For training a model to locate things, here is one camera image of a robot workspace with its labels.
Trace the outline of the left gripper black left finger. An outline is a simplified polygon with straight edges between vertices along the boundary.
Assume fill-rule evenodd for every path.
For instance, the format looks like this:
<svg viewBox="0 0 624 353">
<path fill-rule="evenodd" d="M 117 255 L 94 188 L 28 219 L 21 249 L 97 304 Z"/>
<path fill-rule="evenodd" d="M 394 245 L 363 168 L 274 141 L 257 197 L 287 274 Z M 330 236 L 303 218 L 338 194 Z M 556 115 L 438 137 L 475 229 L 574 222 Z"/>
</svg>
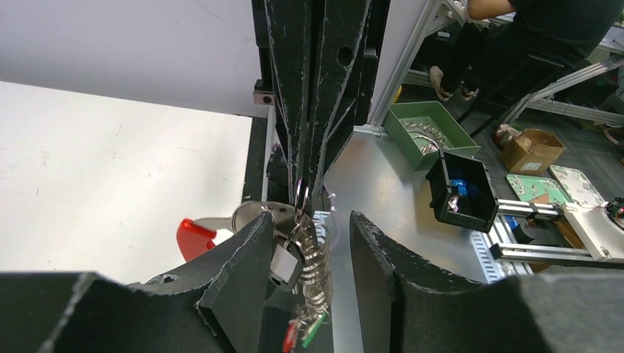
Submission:
<svg viewBox="0 0 624 353">
<path fill-rule="evenodd" d="M 1 350 L 256 352 L 273 231 L 262 213 L 145 284 L 95 272 L 4 272 Z"/>
</svg>

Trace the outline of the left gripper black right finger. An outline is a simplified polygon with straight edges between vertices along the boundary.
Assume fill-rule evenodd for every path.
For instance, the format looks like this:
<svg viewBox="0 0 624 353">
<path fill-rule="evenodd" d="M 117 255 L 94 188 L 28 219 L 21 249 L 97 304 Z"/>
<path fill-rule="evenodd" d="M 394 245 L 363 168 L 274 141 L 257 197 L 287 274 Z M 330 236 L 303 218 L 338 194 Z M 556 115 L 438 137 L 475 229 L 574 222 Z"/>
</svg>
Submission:
<svg viewBox="0 0 624 353">
<path fill-rule="evenodd" d="M 440 268 L 360 212 L 350 245 L 365 352 L 621 352 L 623 276 L 512 276 Z"/>
</svg>

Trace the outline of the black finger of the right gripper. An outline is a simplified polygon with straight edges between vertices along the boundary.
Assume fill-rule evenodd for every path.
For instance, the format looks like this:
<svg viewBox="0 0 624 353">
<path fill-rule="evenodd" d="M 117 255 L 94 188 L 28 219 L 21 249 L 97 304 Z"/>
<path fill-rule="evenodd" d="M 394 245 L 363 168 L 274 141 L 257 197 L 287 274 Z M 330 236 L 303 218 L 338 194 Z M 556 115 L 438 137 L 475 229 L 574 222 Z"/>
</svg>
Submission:
<svg viewBox="0 0 624 353">
<path fill-rule="evenodd" d="M 307 214 L 315 212 L 325 174 L 341 153 L 350 133 L 344 116 L 355 103 L 344 98 L 369 18 L 369 1 L 325 1 L 320 23 L 311 100 Z"/>
<path fill-rule="evenodd" d="M 265 1 L 269 54 L 276 113 L 281 117 L 278 137 L 287 159 L 289 201 L 311 205 L 308 100 L 311 76 L 312 1 Z"/>
</svg>

